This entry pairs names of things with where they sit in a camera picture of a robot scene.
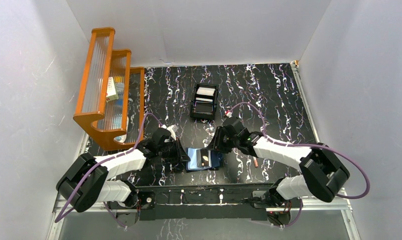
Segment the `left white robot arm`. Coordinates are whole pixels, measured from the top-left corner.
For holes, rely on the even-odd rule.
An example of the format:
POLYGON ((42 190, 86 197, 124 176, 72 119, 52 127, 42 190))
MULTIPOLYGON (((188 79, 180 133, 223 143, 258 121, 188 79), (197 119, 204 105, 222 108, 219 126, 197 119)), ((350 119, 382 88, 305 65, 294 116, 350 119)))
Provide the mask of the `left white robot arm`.
POLYGON ((58 181, 56 190, 79 213, 101 202, 132 208, 139 201, 138 189, 115 177, 166 160, 190 161, 172 126, 158 128, 151 138, 130 150, 105 156, 81 154, 58 181))

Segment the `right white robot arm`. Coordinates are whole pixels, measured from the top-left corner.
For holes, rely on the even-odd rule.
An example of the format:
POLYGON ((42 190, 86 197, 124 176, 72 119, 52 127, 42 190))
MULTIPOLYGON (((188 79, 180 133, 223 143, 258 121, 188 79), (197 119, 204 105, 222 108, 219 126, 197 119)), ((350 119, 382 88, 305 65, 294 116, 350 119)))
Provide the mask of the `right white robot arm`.
POLYGON ((271 206, 283 207, 289 200, 305 196, 329 203, 350 177, 347 168, 326 145, 289 146, 279 140, 268 140, 259 131, 250 132, 237 117, 230 117, 217 127, 207 149, 224 154, 238 149, 246 155, 274 160, 298 170, 300 175, 281 178, 262 196, 253 197, 255 202, 271 206))

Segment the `blue leather card holder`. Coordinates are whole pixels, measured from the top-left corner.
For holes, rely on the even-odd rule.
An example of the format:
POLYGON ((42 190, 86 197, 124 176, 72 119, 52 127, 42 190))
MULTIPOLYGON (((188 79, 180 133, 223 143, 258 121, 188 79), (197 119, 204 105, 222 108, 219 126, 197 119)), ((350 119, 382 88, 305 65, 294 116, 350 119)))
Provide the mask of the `blue leather card holder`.
POLYGON ((222 153, 206 148, 187 148, 186 153, 190 158, 186 164, 187 172, 218 168, 224 158, 222 153))

